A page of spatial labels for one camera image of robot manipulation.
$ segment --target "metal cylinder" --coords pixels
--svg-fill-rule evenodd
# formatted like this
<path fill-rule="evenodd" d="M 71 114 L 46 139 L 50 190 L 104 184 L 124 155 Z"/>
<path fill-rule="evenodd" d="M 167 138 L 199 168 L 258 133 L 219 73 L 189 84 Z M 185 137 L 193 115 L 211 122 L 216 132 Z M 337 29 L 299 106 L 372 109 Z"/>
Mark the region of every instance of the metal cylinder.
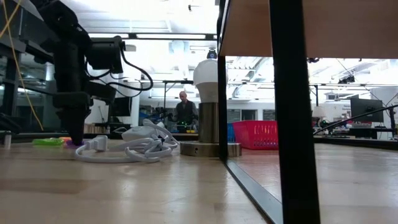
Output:
<path fill-rule="evenodd" d="M 199 104 L 199 142 L 218 143 L 218 103 Z"/>
<path fill-rule="evenodd" d="M 4 149 L 10 150 L 11 149 L 11 134 L 6 134 L 4 137 Z"/>

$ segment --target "red plastic crate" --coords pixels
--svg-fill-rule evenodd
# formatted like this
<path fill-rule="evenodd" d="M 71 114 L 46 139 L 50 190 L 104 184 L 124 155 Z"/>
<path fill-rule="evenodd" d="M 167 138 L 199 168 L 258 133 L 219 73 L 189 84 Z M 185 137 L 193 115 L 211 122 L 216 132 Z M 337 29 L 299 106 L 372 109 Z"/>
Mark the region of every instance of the red plastic crate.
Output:
<path fill-rule="evenodd" d="M 236 142 L 243 148 L 255 150 L 278 150 L 276 121 L 238 121 L 234 126 Z"/>

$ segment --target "man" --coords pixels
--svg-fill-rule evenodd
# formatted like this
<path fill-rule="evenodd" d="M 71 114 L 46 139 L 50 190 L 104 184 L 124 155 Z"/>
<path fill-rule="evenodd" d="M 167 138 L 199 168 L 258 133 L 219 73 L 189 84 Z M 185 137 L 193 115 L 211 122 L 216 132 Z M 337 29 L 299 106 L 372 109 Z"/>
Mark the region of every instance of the man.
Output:
<path fill-rule="evenodd" d="M 181 102 L 177 104 L 173 112 L 173 121 L 178 123 L 184 122 L 187 125 L 197 123 L 198 110 L 195 104 L 187 99 L 184 91 L 180 92 Z"/>

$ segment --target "blue bin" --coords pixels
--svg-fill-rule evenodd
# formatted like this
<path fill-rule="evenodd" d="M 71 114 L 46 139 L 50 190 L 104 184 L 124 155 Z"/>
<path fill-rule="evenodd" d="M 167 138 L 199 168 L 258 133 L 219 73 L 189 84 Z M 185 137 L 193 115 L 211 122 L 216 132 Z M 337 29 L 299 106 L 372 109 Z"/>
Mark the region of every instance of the blue bin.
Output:
<path fill-rule="evenodd" d="M 235 142 L 235 132 L 232 123 L 228 123 L 228 142 Z"/>

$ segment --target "light bulb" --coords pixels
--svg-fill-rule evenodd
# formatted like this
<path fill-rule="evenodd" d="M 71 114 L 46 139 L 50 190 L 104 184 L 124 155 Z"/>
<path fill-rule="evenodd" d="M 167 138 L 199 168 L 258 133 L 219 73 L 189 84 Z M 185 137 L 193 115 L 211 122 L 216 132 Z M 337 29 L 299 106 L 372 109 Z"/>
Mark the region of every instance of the light bulb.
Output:
<path fill-rule="evenodd" d="M 218 102 L 217 60 L 207 59 L 198 64 L 193 71 L 193 84 L 198 88 L 202 103 Z"/>

